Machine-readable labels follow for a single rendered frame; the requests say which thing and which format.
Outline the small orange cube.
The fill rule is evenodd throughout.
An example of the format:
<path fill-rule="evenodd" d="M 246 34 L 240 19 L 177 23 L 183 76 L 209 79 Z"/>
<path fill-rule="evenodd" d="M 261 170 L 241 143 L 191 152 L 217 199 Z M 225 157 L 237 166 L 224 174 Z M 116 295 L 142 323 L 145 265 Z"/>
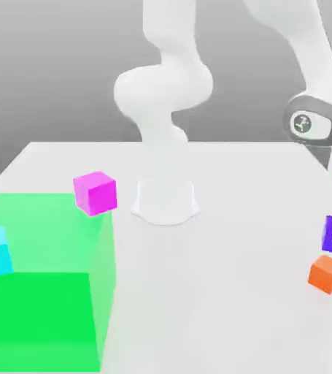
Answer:
<path fill-rule="evenodd" d="M 320 256 L 311 266 L 308 283 L 332 294 L 332 258 L 326 255 Z"/>

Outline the small magenta cube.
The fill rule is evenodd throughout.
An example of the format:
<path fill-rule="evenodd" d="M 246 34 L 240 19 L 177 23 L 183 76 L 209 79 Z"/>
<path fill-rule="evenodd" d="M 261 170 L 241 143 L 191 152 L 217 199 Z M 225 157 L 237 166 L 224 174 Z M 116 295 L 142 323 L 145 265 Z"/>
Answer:
<path fill-rule="evenodd" d="M 73 179 L 76 205 L 88 216 L 100 215 L 117 207 L 116 181 L 103 172 Z"/>

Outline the large green box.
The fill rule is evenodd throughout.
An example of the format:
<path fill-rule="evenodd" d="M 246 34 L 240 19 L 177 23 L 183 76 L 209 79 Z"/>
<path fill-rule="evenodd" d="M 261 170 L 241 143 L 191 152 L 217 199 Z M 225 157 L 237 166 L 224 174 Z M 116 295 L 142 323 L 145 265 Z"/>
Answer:
<path fill-rule="evenodd" d="M 72 194 L 0 194 L 0 372 L 97 373 L 116 283 L 112 216 Z"/>

